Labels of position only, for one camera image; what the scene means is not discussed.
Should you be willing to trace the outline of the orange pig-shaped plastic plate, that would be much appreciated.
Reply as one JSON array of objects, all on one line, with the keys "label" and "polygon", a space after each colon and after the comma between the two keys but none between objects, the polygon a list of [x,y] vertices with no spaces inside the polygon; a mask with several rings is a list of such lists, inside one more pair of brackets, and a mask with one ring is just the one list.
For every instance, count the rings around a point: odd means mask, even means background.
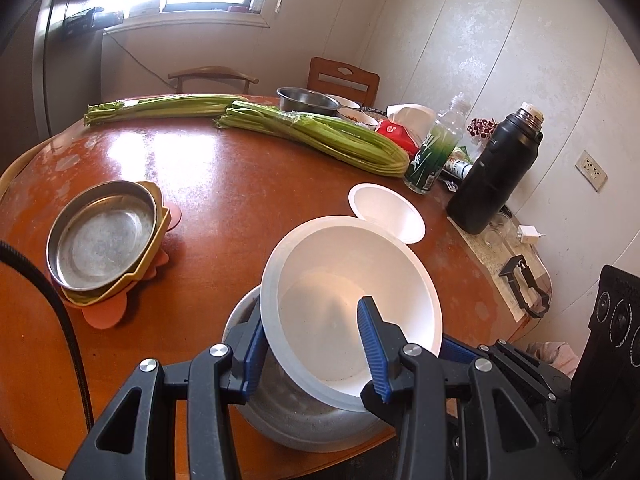
[{"label": "orange pig-shaped plastic plate", "polygon": [[123,290],[111,298],[82,309],[85,321],[97,330],[108,330],[114,327],[125,315],[127,309],[127,294],[131,289],[144,281],[149,281],[157,274],[157,269],[169,261],[168,253],[163,248],[158,248],[153,260],[139,281],[133,281]]}]

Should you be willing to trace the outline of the small steel bowl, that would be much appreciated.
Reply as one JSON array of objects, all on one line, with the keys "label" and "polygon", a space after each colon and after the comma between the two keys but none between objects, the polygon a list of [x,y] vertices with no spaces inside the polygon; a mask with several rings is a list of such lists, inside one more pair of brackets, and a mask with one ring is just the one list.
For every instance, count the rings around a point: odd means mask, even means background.
[{"label": "small steel bowl", "polygon": [[370,413],[343,411],[314,399],[285,374],[271,352],[256,390],[238,411],[270,440],[313,453],[356,448],[387,429]]}]

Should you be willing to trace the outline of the white foam bowl red label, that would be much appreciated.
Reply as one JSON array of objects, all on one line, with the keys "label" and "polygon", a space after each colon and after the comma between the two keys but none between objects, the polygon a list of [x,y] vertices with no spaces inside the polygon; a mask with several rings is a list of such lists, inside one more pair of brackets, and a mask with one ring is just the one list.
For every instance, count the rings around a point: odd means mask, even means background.
[{"label": "white foam bowl red label", "polygon": [[309,220],[280,240],[262,272],[260,316],[280,367],[314,399],[357,413],[371,378],[357,326],[364,296],[409,342],[439,353],[442,310],[430,274],[378,226],[347,216]]}]

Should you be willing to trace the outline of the black stove appliance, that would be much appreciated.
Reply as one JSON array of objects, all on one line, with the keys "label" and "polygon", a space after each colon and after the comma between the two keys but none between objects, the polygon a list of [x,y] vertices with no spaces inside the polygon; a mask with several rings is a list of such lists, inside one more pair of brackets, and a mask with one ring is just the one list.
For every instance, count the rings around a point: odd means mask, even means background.
[{"label": "black stove appliance", "polygon": [[639,278],[605,266],[572,379],[582,479],[639,477]]}]

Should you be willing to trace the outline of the black clamp tool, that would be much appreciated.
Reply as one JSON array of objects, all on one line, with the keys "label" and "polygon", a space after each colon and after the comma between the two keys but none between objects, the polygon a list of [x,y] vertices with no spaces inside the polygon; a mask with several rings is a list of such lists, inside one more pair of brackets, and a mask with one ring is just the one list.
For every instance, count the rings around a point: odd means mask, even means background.
[{"label": "black clamp tool", "polygon": [[[523,255],[512,256],[499,272],[500,278],[506,279],[518,306],[531,318],[541,320],[550,309],[550,295],[537,283],[534,274]],[[530,304],[525,298],[524,290],[532,290],[539,299],[539,307]]]}]

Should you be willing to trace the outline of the white charger plug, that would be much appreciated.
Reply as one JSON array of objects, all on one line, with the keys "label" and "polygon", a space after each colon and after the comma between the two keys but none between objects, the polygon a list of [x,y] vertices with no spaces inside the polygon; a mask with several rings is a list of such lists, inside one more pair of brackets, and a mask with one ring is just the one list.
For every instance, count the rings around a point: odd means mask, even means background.
[{"label": "white charger plug", "polygon": [[539,232],[534,226],[526,226],[526,224],[520,224],[516,230],[516,237],[521,244],[535,246],[543,236],[544,234]]}]

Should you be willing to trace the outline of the black thermos flask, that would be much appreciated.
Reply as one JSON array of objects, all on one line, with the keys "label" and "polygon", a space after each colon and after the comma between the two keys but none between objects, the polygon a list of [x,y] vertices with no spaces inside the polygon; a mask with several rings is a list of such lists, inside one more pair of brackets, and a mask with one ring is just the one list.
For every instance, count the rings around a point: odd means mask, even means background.
[{"label": "black thermos flask", "polygon": [[464,232],[477,235],[509,199],[533,166],[544,134],[544,114],[529,102],[499,122],[446,207]]}]

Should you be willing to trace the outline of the green label plastic bottle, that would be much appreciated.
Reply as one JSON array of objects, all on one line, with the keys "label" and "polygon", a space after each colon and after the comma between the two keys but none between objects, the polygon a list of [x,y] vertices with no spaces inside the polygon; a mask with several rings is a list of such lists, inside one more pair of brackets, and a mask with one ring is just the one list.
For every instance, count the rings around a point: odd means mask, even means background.
[{"label": "green label plastic bottle", "polygon": [[432,128],[404,175],[405,185],[411,191],[426,194],[431,189],[465,133],[465,119],[470,109],[468,98],[459,92],[451,99],[448,108],[436,115]]}]

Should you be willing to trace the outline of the red snack packet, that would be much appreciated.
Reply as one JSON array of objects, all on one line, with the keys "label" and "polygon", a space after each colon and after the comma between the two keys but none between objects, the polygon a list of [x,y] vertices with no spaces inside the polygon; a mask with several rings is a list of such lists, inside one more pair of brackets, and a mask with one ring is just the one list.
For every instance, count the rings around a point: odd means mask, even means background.
[{"label": "red snack packet", "polygon": [[416,145],[416,142],[412,140],[412,137],[409,136],[406,128],[396,124],[396,122],[384,119],[378,124],[375,131],[397,144],[408,154],[410,159],[413,159],[414,155],[419,151],[419,147]]}]

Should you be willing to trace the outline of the right celery bunch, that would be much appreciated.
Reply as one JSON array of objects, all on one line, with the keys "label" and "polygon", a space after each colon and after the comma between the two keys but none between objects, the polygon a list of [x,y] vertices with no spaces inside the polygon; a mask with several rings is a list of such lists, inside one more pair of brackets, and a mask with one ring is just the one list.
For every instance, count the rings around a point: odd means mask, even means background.
[{"label": "right celery bunch", "polygon": [[370,174],[399,178],[409,155],[381,133],[337,117],[285,112],[275,106],[236,100],[215,120],[219,128],[238,128],[305,144]]}]

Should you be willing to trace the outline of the celery bunch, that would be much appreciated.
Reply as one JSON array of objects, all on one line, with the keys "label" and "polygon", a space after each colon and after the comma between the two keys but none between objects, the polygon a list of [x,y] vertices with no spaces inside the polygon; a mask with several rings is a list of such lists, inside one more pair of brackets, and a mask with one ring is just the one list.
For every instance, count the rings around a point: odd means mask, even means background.
[{"label": "celery bunch", "polygon": [[84,125],[91,127],[140,118],[215,118],[234,101],[246,101],[246,98],[235,94],[199,93],[117,100],[89,105],[84,115]]},{"label": "celery bunch", "polygon": [[337,117],[285,112],[275,106],[236,100],[215,120],[219,128],[238,128],[305,144],[370,174],[399,178],[409,155],[381,133]]}]

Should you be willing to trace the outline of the white plastic bag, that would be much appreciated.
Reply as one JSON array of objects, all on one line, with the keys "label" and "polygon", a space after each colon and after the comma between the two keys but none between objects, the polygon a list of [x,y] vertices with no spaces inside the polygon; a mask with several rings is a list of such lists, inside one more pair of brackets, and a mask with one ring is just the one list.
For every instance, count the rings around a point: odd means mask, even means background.
[{"label": "white plastic bag", "polygon": [[420,104],[394,104],[386,108],[386,116],[404,128],[414,144],[420,146],[434,124],[436,113]]}]

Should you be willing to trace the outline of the bowl of food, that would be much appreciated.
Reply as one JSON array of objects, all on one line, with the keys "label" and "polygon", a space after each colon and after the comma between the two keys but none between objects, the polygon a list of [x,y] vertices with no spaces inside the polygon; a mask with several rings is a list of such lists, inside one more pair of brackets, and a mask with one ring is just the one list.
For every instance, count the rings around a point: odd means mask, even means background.
[{"label": "bowl of food", "polygon": [[355,110],[354,108],[349,107],[340,107],[337,111],[338,116],[344,119],[348,119],[351,122],[356,122],[356,124],[364,125],[368,128],[375,129],[380,123],[377,119],[369,116],[366,113],[363,113],[361,110]]}]

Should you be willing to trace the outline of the light wooden chair back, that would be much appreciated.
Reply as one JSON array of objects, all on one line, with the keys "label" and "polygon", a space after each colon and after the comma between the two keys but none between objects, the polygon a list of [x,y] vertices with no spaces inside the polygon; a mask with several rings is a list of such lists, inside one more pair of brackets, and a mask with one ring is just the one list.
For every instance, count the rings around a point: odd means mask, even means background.
[{"label": "light wooden chair back", "polygon": [[25,169],[25,167],[45,148],[50,148],[53,142],[60,136],[56,134],[52,138],[42,141],[30,148],[25,153],[17,157],[12,164],[4,170],[0,178],[0,200],[6,195],[6,191],[9,189],[12,181]]}]

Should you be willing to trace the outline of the large steel mixing bowl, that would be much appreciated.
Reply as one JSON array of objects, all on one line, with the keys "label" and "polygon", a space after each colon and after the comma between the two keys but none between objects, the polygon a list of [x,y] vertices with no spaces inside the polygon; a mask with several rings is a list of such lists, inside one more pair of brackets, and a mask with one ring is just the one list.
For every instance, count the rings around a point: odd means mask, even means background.
[{"label": "large steel mixing bowl", "polygon": [[341,104],[323,93],[298,87],[277,90],[280,110],[335,116]]}]

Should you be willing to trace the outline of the brown slatted wooden chair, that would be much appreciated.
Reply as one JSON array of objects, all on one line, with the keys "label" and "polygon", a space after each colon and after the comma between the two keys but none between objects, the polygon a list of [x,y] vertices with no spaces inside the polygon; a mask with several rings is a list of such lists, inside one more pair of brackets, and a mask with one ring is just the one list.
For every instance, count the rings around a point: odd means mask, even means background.
[{"label": "brown slatted wooden chair", "polygon": [[307,88],[332,96],[341,96],[366,107],[373,106],[378,95],[380,76],[362,68],[315,56],[310,60]]}]

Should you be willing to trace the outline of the left celery bunch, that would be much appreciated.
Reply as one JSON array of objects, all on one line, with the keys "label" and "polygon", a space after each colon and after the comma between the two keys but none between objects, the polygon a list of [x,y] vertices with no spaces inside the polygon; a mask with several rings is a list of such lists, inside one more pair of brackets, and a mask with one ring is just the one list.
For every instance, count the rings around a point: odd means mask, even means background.
[{"label": "left celery bunch", "polygon": [[117,100],[89,105],[84,115],[84,125],[91,127],[140,118],[215,118],[234,101],[246,101],[246,98],[235,94],[199,93]]}]

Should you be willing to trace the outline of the dark wooden chair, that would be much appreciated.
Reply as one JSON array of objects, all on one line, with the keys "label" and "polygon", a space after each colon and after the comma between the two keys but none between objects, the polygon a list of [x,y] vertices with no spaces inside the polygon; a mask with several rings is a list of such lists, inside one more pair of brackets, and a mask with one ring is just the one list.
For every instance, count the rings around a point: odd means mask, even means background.
[{"label": "dark wooden chair", "polygon": [[259,79],[227,66],[211,65],[188,68],[187,70],[178,70],[178,72],[169,73],[169,80],[176,83],[178,93],[183,92],[184,83],[188,80],[212,80],[212,81],[241,81],[243,84],[243,94],[250,93],[252,84],[259,84]]}]

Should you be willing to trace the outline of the grey refrigerator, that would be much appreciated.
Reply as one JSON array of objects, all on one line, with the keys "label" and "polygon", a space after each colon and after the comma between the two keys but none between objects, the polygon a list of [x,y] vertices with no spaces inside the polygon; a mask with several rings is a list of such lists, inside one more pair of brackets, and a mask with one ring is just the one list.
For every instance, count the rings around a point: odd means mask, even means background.
[{"label": "grey refrigerator", "polygon": [[122,24],[118,0],[41,0],[32,55],[38,138],[47,140],[101,98],[103,31]]}]

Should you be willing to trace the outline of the white wall socket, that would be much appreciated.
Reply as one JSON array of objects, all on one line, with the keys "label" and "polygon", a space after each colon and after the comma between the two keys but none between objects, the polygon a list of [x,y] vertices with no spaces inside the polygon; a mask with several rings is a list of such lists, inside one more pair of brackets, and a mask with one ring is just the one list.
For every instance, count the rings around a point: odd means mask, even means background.
[{"label": "white wall socket", "polygon": [[587,152],[580,154],[575,168],[590,183],[596,192],[600,192],[608,180],[608,175],[603,168]]}]

